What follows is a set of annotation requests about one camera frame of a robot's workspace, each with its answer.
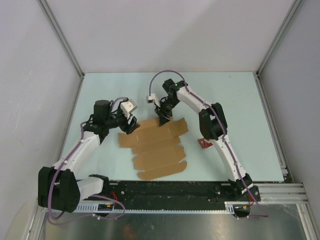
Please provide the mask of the brown cardboard box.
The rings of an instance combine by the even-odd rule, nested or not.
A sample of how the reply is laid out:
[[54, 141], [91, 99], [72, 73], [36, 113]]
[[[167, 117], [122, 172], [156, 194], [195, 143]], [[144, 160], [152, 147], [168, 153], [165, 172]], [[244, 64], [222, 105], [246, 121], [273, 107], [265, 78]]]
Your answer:
[[119, 146], [131, 149], [133, 167], [142, 181], [179, 174], [188, 165], [180, 140], [189, 131], [186, 120], [170, 120], [162, 126], [159, 123], [158, 117], [142, 120], [133, 133], [118, 134]]

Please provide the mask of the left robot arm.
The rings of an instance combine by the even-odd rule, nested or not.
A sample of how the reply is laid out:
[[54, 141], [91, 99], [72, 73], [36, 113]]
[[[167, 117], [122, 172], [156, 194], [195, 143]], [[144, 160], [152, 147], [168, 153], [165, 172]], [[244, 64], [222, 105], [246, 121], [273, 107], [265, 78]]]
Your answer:
[[91, 174], [85, 179], [78, 178], [88, 157], [101, 145], [110, 130], [119, 128], [127, 135], [140, 127], [133, 111], [137, 105], [127, 97], [115, 101], [97, 100], [93, 114], [80, 124], [80, 138], [74, 147], [51, 167], [42, 167], [38, 173], [38, 205], [49, 211], [72, 213], [80, 201], [96, 196], [105, 200], [110, 196], [109, 178]]

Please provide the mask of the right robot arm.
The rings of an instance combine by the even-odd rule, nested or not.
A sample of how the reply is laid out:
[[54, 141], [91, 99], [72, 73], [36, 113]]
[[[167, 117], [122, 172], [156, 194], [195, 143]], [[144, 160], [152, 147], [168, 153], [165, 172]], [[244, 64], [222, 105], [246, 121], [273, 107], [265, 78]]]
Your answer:
[[175, 83], [172, 79], [168, 79], [162, 87], [167, 93], [166, 97], [158, 99], [150, 89], [146, 97], [148, 103], [155, 105], [154, 111], [159, 117], [159, 125], [162, 126], [170, 121], [173, 116], [172, 109], [178, 103], [182, 102], [189, 106], [198, 114], [200, 133], [204, 139], [213, 144], [227, 169], [229, 182], [232, 185], [231, 196], [237, 201], [242, 201], [249, 195], [255, 201], [254, 193], [251, 192], [253, 181], [232, 148], [221, 104], [205, 101], [194, 93], [184, 80]]

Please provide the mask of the small red packet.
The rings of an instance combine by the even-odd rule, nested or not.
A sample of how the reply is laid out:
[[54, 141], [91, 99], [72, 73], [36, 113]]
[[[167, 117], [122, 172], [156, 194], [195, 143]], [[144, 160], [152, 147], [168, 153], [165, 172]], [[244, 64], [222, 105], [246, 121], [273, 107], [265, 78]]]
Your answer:
[[205, 138], [200, 138], [197, 141], [202, 149], [208, 149], [213, 146], [212, 142]]

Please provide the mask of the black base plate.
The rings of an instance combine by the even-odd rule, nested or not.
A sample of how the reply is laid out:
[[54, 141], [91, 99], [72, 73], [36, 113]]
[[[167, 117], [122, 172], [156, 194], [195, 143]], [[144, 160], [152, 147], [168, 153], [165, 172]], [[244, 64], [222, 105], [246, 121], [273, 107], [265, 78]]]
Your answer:
[[228, 181], [133, 181], [110, 180], [100, 195], [116, 196], [120, 202], [134, 197], [204, 197], [219, 202], [261, 201], [260, 190], [254, 185], [248, 192], [242, 193], [235, 183]]

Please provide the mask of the left aluminium corner post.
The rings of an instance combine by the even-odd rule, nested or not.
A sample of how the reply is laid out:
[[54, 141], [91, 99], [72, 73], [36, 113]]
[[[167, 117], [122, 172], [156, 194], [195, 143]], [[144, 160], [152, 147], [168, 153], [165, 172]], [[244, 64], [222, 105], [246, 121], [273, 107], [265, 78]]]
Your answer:
[[82, 71], [80, 64], [78, 63], [78, 60], [76, 59], [76, 56], [68, 43], [68, 40], [63, 33], [63, 30], [60, 26], [60, 24], [57, 21], [57, 18], [55, 17], [49, 3], [47, 0], [37, 0], [37, 3], [39, 4], [44, 16], [47, 18], [48, 23], [53, 29], [54, 34], [56, 35], [58, 41], [60, 42], [63, 50], [65, 51], [68, 59], [70, 60], [73, 68], [75, 69], [76, 73], [79, 75], [80, 78], [83, 77], [84, 72]]

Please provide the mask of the aluminium corner post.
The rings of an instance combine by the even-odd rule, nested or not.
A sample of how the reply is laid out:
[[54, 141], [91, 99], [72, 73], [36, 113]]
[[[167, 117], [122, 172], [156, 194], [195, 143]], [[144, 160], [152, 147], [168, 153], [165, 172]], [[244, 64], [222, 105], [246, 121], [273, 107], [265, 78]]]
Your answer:
[[79, 75], [80, 78], [83, 77], [84, 72], [82, 71], [80, 64], [78, 63], [78, 60], [76, 59], [76, 56], [68, 43], [68, 40], [63, 33], [63, 30], [60, 26], [60, 24], [57, 21], [57, 18], [55, 17], [49, 3], [47, 0], [37, 0], [37, 3], [39, 4], [44, 16], [47, 18], [48, 23], [53, 29], [54, 34], [56, 35], [58, 41], [60, 42], [63, 50], [65, 51], [68, 59], [70, 60], [73, 68], [75, 69], [76, 73]]
[[294, 21], [296, 15], [298, 14], [304, 2], [304, 0], [294, 0], [292, 2], [287, 14], [285, 15], [284, 20], [282, 21], [275, 37], [271, 42], [271, 45], [269, 46], [265, 56], [262, 59], [262, 62], [260, 63], [256, 71], [256, 74], [258, 76], [260, 76], [263, 73], [264, 69], [266, 68], [267, 64], [276, 52], [278, 46], [280, 45], [287, 31], [289, 30], [289, 27], [291, 26], [292, 22]]

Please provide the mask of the aluminium frame rail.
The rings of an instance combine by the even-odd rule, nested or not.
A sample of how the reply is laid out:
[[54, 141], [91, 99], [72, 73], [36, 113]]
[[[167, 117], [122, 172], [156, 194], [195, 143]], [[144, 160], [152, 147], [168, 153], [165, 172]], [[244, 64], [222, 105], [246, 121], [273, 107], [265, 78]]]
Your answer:
[[240, 201], [249, 198], [261, 200], [260, 194], [304, 194], [302, 185], [289, 183], [267, 183], [248, 188], [239, 184], [222, 181], [108, 181], [89, 178], [88, 183], [76, 181], [62, 184], [40, 183], [38, 185], [38, 203], [46, 207], [51, 201], [53, 208], [59, 206], [72, 209], [79, 201], [98, 196], [108, 197], [112, 194], [127, 202], [135, 197], [201, 197], [218, 202]]

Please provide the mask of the right aluminium corner post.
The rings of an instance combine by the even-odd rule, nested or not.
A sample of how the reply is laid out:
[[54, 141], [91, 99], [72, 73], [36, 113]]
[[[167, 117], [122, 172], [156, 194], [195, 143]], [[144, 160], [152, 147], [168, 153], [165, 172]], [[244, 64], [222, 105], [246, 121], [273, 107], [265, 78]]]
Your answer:
[[291, 26], [292, 22], [294, 21], [296, 15], [298, 14], [304, 2], [304, 0], [294, 0], [292, 2], [287, 14], [285, 15], [284, 20], [282, 21], [275, 37], [271, 42], [271, 45], [269, 46], [265, 56], [262, 59], [262, 62], [260, 63], [256, 71], [256, 74], [258, 76], [260, 76], [263, 73], [264, 69], [266, 68], [267, 64], [276, 52], [278, 46], [280, 45], [287, 31], [289, 30], [289, 27]]

